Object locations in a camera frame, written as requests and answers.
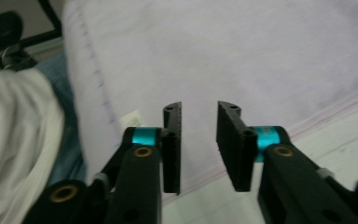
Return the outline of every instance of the wrinkled fabric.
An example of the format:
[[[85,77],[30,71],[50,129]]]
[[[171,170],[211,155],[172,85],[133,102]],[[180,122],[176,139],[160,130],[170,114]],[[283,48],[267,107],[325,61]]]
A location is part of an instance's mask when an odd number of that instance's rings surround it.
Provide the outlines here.
[[[135,110],[183,102],[187,191],[225,171],[217,101],[291,135],[358,102],[358,1],[70,0],[63,27],[89,182]]]
[[[21,223],[45,188],[64,114],[37,70],[0,71],[0,223]]]

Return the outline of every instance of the white cloth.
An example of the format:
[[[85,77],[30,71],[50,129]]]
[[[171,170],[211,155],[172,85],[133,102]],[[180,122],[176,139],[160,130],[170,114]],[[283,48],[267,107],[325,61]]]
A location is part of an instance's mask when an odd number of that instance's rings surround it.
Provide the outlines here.
[[[358,1],[69,0],[63,25],[89,181],[134,110],[183,102],[186,191],[225,170],[218,100],[291,135],[358,102]]]
[[[44,189],[63,119],[40,72],[0,71],[0,223],[21,223]]]

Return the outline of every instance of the white sleeve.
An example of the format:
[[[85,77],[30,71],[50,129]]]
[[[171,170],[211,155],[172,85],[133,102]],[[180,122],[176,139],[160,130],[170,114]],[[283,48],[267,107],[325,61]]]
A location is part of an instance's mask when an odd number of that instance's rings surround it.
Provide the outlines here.
[[[0,71],[0,223],[21,223],[46,185],[64,116],[36,69]]]

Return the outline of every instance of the blue jeans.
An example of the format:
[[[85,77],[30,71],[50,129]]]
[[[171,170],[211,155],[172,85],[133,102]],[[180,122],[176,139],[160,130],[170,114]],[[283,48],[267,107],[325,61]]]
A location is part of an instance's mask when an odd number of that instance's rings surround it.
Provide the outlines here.
[[[65,54],[43,61],[35,66],[51,82],[65,115],[62,142],[54,167],[48,179],[47,187],[64,179],[85,180],[86,165],[83,161],[74,95],[66,71]]]

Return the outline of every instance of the small tag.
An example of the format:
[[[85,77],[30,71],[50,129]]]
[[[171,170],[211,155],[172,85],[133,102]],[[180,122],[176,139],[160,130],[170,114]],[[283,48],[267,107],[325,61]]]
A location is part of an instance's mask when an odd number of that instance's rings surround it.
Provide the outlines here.
[[[146,121],[139,110],[135,110],[124,116],[119,121],[122,132],[128,127],[146,127]]]

